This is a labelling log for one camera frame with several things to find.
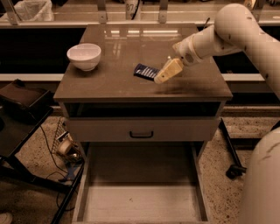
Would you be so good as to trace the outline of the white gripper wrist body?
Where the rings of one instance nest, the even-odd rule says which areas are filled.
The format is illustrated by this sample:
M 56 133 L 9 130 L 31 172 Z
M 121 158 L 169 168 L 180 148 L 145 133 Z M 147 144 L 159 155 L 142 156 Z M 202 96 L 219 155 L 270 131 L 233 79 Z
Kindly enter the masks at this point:
M 202 58 L 198 56 L 193 46 L 193 36 L 184 38 L 172 46 L 176 55 L 182 60 L 187 67 L 199 64 Z

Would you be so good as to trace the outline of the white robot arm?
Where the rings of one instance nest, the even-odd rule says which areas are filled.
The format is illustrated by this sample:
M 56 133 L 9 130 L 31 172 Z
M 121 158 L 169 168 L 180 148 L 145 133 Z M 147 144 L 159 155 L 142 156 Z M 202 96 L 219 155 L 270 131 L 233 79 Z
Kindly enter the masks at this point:
M 280 98 L 280 42 L 261 29 L 242 4 L 224 6 L 214 23 L 173 46 L 176 59 L 165 63 L 156 83 L 168 81 L 211 56 L 242 51 Z M 238 224 L 280 224 L 280 129 L 255 146 L 246 170 Z

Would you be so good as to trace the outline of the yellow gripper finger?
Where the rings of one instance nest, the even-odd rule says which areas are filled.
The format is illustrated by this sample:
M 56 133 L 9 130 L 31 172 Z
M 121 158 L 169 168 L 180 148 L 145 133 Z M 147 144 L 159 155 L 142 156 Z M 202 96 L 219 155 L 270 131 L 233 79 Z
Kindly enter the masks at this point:
M 169 58 L 164 64 L 163 68 L 158 72 L 154 81 L 157 84 L 164 83 L 168 81 L 173 76 L 179 74 L 183 71 L 183 63 L 180 59 L 171 59 Z

